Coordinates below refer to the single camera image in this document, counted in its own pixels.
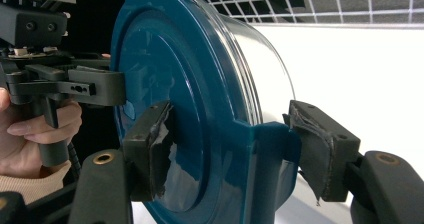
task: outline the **metal wire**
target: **metal wire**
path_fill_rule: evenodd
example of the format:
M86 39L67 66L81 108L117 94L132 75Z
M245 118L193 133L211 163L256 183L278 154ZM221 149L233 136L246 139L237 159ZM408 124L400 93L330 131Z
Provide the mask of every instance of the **metal wire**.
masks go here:
M300 0L302 6L294 0L205 1L248 23L424 24L424 0Z

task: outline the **finger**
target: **finger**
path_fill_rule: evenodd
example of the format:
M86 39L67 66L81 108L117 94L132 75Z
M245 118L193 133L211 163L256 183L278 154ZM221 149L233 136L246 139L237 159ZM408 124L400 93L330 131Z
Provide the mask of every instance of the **finger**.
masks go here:
M0 87L0 111L6 110L10 105L9 93Z
M58 129L68 126L72 123L81 123L81 107L74 101L69 101L66 106L57 109L57 118L59 122ZM32 118L30 120L14 123L7 132L12 135L30 135L53 131L55 128L49 126L44 116Z
M78 133L80 126L81 122L74 122L59 129L53 129L43 133L24 135L24 138L40 144L50 144L62 140L67 140L67 143L69 143L72 137Z

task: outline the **black handle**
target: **black handle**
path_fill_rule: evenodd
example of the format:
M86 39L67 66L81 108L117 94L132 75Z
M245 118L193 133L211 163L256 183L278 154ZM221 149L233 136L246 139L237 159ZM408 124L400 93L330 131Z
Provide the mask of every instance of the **black handle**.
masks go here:
M39 97L35 98L32 103L32 113L35 116L44 115L46 122L50 126L58 128L56 103L54 100L48 97ZM43 166L57 166L69 160L67 144L66 140L50 144L38 144Z

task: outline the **white wall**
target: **white wall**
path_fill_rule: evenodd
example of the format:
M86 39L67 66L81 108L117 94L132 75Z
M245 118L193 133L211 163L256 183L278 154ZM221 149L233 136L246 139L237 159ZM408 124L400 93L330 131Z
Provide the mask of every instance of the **white wall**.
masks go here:
M297 100L318 106L359 137L361 153L396 154L424 177L424 30L255 27L279 52ZM350 221L348 210L316 207L305 190L298 181L276 222L308 223L317 213L333 223ZM302 222L290 217L297 208L306 218Z

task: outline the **human hand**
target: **human hand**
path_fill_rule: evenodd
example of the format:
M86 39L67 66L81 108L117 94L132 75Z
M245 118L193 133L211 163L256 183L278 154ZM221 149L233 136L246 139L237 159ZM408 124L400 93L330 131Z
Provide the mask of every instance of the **human hand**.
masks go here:
M41 178L48 175L42 168L38 143L67 140L82 124L81 107L66 100L57 110L59 128L49 126L44 116L26 120L28 112L10 104L8 92L0 88L0 175L19 178Z

